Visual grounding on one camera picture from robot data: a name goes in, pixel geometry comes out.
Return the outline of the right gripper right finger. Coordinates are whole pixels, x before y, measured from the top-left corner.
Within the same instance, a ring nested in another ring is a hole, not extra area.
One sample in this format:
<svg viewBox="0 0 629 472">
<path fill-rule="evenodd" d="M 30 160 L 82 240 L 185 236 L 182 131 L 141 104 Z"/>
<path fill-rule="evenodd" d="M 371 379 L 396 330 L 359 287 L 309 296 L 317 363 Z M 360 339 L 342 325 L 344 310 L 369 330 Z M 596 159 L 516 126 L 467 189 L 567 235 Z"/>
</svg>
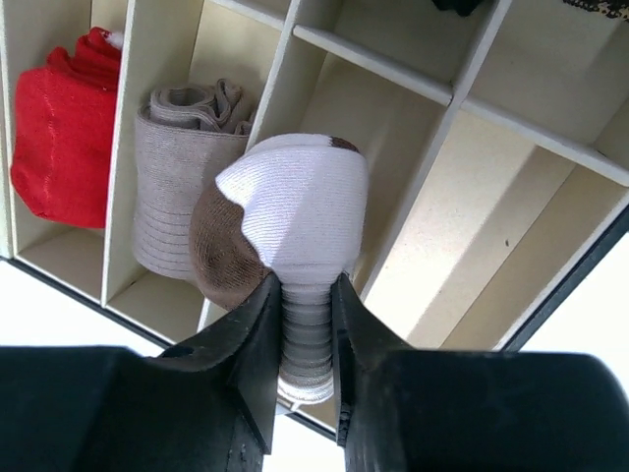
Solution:
<svg viewBox="0 0 629 472">
<path fill-rule="evenodd" d="M 412 347 L 331 288 L 337 443 L 349 471 L 624 471 L 628 401 L 586 354 Z"/>
</svg>

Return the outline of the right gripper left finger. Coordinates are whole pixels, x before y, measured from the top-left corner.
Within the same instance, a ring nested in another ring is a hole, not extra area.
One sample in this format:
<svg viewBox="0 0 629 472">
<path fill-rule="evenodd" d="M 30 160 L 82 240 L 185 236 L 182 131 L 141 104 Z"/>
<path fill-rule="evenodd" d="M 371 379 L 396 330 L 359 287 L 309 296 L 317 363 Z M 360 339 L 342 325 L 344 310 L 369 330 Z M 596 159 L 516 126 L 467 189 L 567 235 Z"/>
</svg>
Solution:
<svg viewBox="0 0 629 472">
<path fill-rule="evenodd" d="M 1 351 L 5 471 L 258 471 L 270 454 L 281 290 L 156 357 L 110 346 Z"/>
</svg>

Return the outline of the beige sock brown toe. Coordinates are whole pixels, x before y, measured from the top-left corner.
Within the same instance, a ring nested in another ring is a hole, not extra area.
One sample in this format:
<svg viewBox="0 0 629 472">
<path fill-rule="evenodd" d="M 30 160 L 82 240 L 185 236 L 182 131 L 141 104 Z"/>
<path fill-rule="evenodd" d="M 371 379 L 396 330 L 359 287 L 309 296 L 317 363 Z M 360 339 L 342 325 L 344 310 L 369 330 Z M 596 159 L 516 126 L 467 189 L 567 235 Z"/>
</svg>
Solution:
<svg viewBox="0 0 629 472">
<path fill-rule="evenodd" d="M 334 390 L 330 290 L 359 257 L 369 167 L 350 142 L 321 134 L 266 139 L 210 181 L 190 227 L 193 274 L 226 311 L 274 273 L 282 290 L 278 393 L 319 404 Z"/>
</svg>

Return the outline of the rolled beige sock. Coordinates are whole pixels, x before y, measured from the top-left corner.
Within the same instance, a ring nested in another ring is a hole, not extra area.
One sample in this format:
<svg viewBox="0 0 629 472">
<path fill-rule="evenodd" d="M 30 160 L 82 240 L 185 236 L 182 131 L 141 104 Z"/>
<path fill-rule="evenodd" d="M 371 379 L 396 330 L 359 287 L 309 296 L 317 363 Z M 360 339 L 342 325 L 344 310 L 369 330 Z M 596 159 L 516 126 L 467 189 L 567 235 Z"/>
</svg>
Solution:
<svg viewBox="0 0 629 472">
<path fill-rule="evenodd" d="M 139 108 L 133 253 L 143 267 L 192 279 L 193 209 L 214 177 L 244 153 L 255 112 L 247 91 L 227 79 L 156 88 Z"/>
</svg>

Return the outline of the black compartment storage box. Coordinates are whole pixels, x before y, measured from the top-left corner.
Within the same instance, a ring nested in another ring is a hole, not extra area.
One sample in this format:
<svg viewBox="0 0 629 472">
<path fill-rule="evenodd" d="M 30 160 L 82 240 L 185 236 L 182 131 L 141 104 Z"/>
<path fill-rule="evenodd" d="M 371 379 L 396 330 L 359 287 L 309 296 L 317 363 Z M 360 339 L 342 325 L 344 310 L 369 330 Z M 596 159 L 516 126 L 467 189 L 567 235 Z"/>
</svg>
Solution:
<svg viewBox="0 0 629 472">
<path fill-rule="evenodd" d="M 20 75 L 93 27 L 120 31 L 105 225 L 34 215 L 10 180 Z M 412 345 L 505 346 L 628 204 L 628 23 L 580 2 L 5 1 L 1 252 L 156 343 L 221 312 L 132 255 L 136 110 L 160 85 L 227 78 L 251 143 L 356 145 L 370 199 L 354 283 Z"/>
</svg>

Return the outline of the rolled red sock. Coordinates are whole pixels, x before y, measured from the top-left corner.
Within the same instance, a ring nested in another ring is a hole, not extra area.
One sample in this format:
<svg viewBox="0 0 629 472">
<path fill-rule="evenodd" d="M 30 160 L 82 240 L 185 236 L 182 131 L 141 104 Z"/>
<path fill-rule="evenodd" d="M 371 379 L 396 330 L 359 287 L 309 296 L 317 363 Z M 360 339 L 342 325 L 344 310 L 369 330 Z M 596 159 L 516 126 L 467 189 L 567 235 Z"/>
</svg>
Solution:
<svg viewBox="0 0 629 472">
<path fill-rule="evenodd" d="M 34 215 L 104 227 L 121 60 L 121 33 L 94 27 L 20 74 L 10 175 Z"/>
</svg>

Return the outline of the rolled black sock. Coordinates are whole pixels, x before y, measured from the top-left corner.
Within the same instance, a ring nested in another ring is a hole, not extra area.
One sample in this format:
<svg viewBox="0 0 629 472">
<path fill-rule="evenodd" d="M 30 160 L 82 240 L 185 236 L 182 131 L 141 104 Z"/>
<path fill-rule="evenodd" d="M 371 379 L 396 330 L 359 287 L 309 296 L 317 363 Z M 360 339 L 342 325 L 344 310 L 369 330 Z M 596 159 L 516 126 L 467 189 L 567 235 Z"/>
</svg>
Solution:
<svg viewBox="0 0 629 472">
<path fill-rule="evenodd" d="M 432 0 L 438 11 L 454 12 L 461 18 L 471 16 L 484 0 Z"/>
</svg>

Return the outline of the rolled checkered sock lower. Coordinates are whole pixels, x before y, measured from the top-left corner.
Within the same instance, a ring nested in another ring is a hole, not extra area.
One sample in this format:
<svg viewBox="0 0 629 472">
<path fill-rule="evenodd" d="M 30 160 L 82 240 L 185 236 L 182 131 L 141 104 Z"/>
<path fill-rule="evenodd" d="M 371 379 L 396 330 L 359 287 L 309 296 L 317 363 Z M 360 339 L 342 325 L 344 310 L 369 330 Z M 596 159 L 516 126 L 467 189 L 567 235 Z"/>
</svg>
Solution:
<svg viewBox="0 0 629 472">
<path fill-rule="evenodd" d="M 563 3 L 608 19 L 629 22 L 629 5 L 625 0 L 563 0 Z"/>
</svg>

